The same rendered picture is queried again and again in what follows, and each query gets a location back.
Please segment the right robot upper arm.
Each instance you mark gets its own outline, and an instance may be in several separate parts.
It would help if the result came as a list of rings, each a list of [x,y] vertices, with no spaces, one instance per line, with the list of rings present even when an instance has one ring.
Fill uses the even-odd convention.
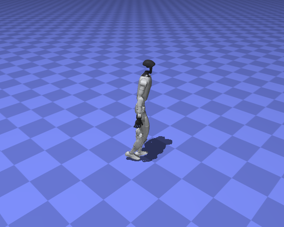
[[[145,91],[145,89],[146,89],[146,87],[147,87],[147,84],[148,84],[148,82],[147,82],[146,79],[142,79],[142,80],[140,81],[140,88],[139,88],[137,100],[138,100],[140,97],[144,100],[144,98],[142,97],[142,95],[144,94],[144,91]]]

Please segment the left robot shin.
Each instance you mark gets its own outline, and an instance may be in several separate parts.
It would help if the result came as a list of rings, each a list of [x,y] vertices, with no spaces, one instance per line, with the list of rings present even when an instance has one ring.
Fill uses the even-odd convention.
[[[139,135],[136,134],[136,140],[137,140],[138,136],[139,136]],[[139,152],[139,153],[142,152],[141,149],[142,149],[142,146],[138,149],[138,152]]]

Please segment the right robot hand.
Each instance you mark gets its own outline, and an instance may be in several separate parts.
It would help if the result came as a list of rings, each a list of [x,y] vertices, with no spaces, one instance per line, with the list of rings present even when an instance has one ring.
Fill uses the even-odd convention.
[[[135,128],[140,128],[141,127],[141,124],[143,125],[143,123],[142,123],[142,121],[141,121],[141,119],[142,118],[137,118],[137,116],[138,116],[138,114],[136,115],[136,121],[135,121],[135,125],[134,125],[134,127]]]

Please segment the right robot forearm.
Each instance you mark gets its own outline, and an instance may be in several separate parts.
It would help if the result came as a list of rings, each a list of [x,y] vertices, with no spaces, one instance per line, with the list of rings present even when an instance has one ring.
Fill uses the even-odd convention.
[[[142,106],[143,106],[143,99],[140,97],[137,101],[137,118],[141,118],[142,116]]]

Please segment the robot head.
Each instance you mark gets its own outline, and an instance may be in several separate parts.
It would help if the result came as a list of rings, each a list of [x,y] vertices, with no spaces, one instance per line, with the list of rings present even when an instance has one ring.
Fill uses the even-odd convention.
[[[152,60],[145,60],[143,62],[143,66],[146,66],[147,68],[150,68],[150,70],[146,70],[141,76],[146,76],[148,75],[147,77],[150,77],[149,74],[152,73],[152,67],[155,65],[155,62],[153,62]]]

